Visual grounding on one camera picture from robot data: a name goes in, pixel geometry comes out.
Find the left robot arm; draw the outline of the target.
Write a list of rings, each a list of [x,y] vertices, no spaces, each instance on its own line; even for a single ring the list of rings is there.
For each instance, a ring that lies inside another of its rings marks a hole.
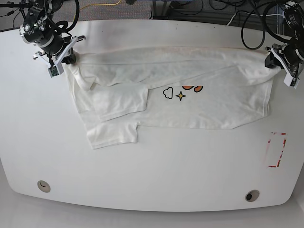
[[[264,29],[269,35],[282,42],[282,44],[273,44],[272,47],[266,48],[269,55],[265,60],[265,67],[280,67],[285,70],[286,76],[284,83],[287,86],[296,87],[300,81],[299,75],[302,71],[300,65],[304,63],[304,11],[300,4],[294,1],[283,3],[285,7],[283,9],[283,18],[295,34],[294,38],[288,40],[273,33],[266,23],[268,11],[275,5],[275,3],[270,3],[265,8],[262,15],[262,22]]]

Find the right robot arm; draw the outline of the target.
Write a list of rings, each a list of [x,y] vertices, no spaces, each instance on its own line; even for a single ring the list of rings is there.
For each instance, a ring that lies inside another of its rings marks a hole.
[[[33,58],[45,60],[52,76],[61,74],[62,63],[68,65],[76,62],[73,46],[85,39],[85,36],[77,37],[70,34],[79,19],[79,1],[75,1],[76,12],[71,25],[65,20],[53,21],[54,13],[63,3],[62,0],[33,1],[19,29],[25,43],[32,43],[42,49],[42,52],[37,52]]]

